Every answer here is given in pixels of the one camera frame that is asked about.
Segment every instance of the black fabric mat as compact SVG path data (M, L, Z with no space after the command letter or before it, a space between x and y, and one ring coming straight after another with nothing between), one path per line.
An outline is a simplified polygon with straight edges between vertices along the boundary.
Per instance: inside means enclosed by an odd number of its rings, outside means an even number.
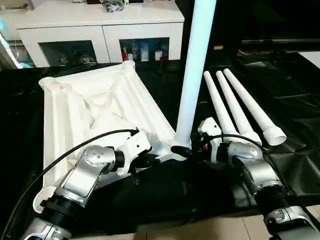
M268 149L301 202L320 204L320 69L296 53L238 58L221 54L210 59L205 70L211 72L215 81L217 70L229 68L284 130L287 141ZM0 230L22 190L43 168L44 95L38 81L47 76L59 77L106 66L110 64L0 72L0 122L4 133ZM138 63L136 72L175 129L184 63ZM263 139L261 130L244 106L243 109ZM218 122L207 86L202 82L192 139L197 139L197 127L208 117ZM147 169L140 177L139 186L133 186L128 177L99 189L85 209L76 234L129 233L147 223L188 223L255 209L242 179L227 168L218 171L204 163L170 160ZM12 239L19 237L35 215L32 200L40 189L41 182L17 213Z

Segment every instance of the black cable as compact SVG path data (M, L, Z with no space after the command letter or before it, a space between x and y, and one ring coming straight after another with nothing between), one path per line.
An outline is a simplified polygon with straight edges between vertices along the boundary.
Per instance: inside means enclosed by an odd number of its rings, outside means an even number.
M237 139L243 139L246 140L254 145L256 145L265 155L267 155L267 157L270 159L271 161L271 167L273 168L273 170L278 174L278 177L280 179L280 181L282 182L283 186L285 188L287 188L288 190L290 190L289 185L286 183L285 178L282 176L282 174L280 173L277 165L276 165L276 161L275 159L271 156L271 154L263 147L261 146L259 143L257 143L256 141L253 141L252 139L245 137L245 136L241 136L241 135L236 135L236 134L220 134L220 135L215 135L215 136L209 136L209 138L212 139L218 139L218 138L237 138Z
M22 193L22 195L20 196L18 202L15 204L13 210L12 210L12 213L9 217L9 220L8 222L6 223L5 225L5 228L3 230L3 233L1 235L1 240L5 240L5 236L7 234L7 231L10 227L10 224L12 222L12 219L14 218L14 215L20 205L20 203L22 202L22 200L24 199L24 197L26 196L26 194L29 192L29 190L34 186L34 184L41 179L41 177L43 175L45 175L50 169L52 169L57 163L59 163L62 159L64 159L65 157L67 157L69 154L72 154L74 151L82 148L83 146L97 140L97 139L100 139L100 138L103 138L105 136L108 136L108 135L112 135L112 134L118 134L118 133L130 133L131 135L134 135L136 133L138 133L139 130L134 130L134 129L122 129L122 130L114 130L114 131L109 131L109 132L106 132L106 133L103 133L103 134L100 134L98 136L95 136L87 141L84 141L83 143L80 143L79 145L73 147L72 149L70 149L69 151L67 151L66 153L62 154L60 157L58 157L55 161L53 161L49 166L47 166L41 173L40 175L38 175L31 183L30 185L26 188L26 190Z

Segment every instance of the plastic bag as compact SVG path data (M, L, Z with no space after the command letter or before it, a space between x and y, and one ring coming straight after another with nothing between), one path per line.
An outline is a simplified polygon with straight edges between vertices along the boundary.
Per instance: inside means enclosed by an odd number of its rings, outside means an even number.
M119 12L126 6L124 0L101 0L101 3L108 13Z

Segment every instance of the white cabinet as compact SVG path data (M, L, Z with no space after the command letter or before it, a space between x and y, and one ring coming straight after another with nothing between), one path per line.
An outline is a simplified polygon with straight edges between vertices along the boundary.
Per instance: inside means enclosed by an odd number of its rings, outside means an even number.
M121 40L139 40L143 43L143 39L163 39L166 44L168 38L168 59L178 60L181 54L182 31L182 22L103 26L111 63L122 63L123 61L121 49L124 46L121 46ZM150 60L155 55L157 48L160 47L154 46L153 49L149 47Z
M113 13L101 4L48 0L26 14L16 28L34 64L49 67L121 63L121 49L131 42L137 42L135 51L148 49L150 61L155 51L157 58L163 54L163 59L180 59L184 21L173 0L144 0Z
M38 68L77 64L86 58L97 63L110 62L101 26L29 28L19 29L19 34Z

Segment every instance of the black connector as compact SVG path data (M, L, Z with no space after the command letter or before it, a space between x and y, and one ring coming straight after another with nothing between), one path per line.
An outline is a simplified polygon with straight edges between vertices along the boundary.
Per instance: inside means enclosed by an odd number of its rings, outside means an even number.
M132 130L130 130L130 135L131 135L131 137L132 137L132 136L136 135L136 134L139 133L139 132L140 132L140 131L139 131L138 128L132 129Z
M43 200L40 205L44 207L39 216L41 219L69 232L73 232L79 215L84 209L80 204L56 194L48 200Z
M224 164L228 164L229 154L228 154L228 148L230 143L229 142L221 142L217 152L216 152L216 159Z
M258 190L254 200L263 216L277 209L299 206L298 199L282 185L266 186Z
M178 154L187 159L193 156L192 150L185 146L172 146L170 150L174 154Z

